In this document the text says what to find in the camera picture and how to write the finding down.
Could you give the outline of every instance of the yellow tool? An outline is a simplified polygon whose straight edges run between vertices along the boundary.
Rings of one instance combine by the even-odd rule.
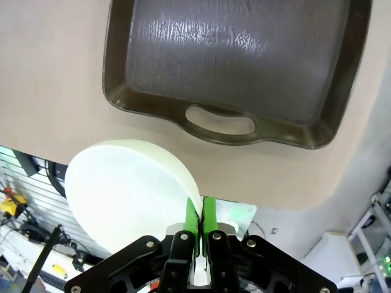
[[[26,199],[21,195],[13,194],[11,188],[7,187],[4,191],[13,195],[14,199],[19,201],[19,203],[22,205],[27,205]],[[5,213],[6,217],[17,218],[23,212],[23,210],[19,208],[18,205],[8,195],[5,196],[5,200],[1,203],[0,207],[1,211]]]
[[[53,271],[55,273],[59,274],[60,276],[62,276],[62,278],[64,278],[64,279],[68,278],[67,271],[62,266],[60,266],[58,264],[53,264],[52,268],[53,268]]]

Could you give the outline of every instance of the cast iron pan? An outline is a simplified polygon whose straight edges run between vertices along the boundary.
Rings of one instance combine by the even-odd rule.
[[[342,120],[370,12],[370,0],[112,0],[103,91],[209,142],[320,148]],[[205,129],[186,118],[192,106],[255,130]]]

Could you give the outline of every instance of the tray handle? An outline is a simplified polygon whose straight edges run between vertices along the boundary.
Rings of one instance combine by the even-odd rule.
[[[243,117],[243,118],[249,118],[254,122],[255,129],[254,131],[246,134],[226,134],[221,132],[216,132],[213,130],[206,129],[204,127],[201,127],[192,121],[190,121],[187,116],[186,112],[183,116],[183,119],[179,122],[179,125],[188,133],[190,133],[193,136],[196,136],[202,140],[205,140],[207,142],[212,143],[218,143],[221,145],[248,145],[255,143],[259,140],[259,135],[257,134],[257,124],[254,119],[241,115],[237,112],[232,111],[224,111],[220,112],[220,109],[211,107],[200,107],[199,105],[193,105],[191,107],[188,107],[188,110],[192,107],[198,107],[199,109],[205,111],[208,114],[211,115],[217,115],[220,117]]]

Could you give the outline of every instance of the white plate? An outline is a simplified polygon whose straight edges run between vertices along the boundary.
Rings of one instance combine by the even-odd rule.
[[[185,222],[189,197],[201,215],[199,191],[186,167],[160,146],[110,140],[77,154],[65,175],[69,207],[87,234],[115,253],[144,235],[163,240]]]

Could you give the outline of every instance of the beige table surface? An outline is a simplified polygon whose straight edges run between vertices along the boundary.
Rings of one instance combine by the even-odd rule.
[[[101,86],[108,0],[0,0],[0,144],[67,164],[89,145],[142,139],[176,155],[202,195],[307,209],[333,194],[376,99],[390,48],[391,1],[374,0],[345,117],[320,150],[213,145],[165,120],[112,107]]]

